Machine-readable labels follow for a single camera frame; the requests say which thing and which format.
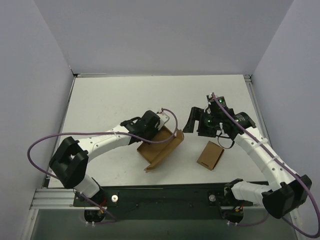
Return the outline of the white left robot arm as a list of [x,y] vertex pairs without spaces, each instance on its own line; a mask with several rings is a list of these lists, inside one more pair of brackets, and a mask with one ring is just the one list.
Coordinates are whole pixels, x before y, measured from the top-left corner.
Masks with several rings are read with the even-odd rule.
[[110,150],[139,142],[134,136],[152,140],[169,119],[164,113],[148,110],[142,117],[121,122],[106,135],[78,140],[67,137],[54,153],[49,166],[65,189],[75,189],[84,194],[90,205],[96,206],[101,203],[103,194],[98,183],[86,174],[88,163]]

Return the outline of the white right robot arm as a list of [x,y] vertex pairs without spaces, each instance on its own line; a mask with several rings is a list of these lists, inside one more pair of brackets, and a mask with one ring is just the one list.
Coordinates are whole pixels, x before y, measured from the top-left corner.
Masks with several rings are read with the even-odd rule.
[[224,186],[225,200],[230,204],[247,201],[264,206],[276,219],[305,203],[311,179],[285,165],[247,113],[235,113],[223,96],[207,97],[207,101],[205,109],[191,108],[183,132],[196,131],[198,136],[209,138],[226,135],[247,153],[268,182],[260,185],[237,178]]

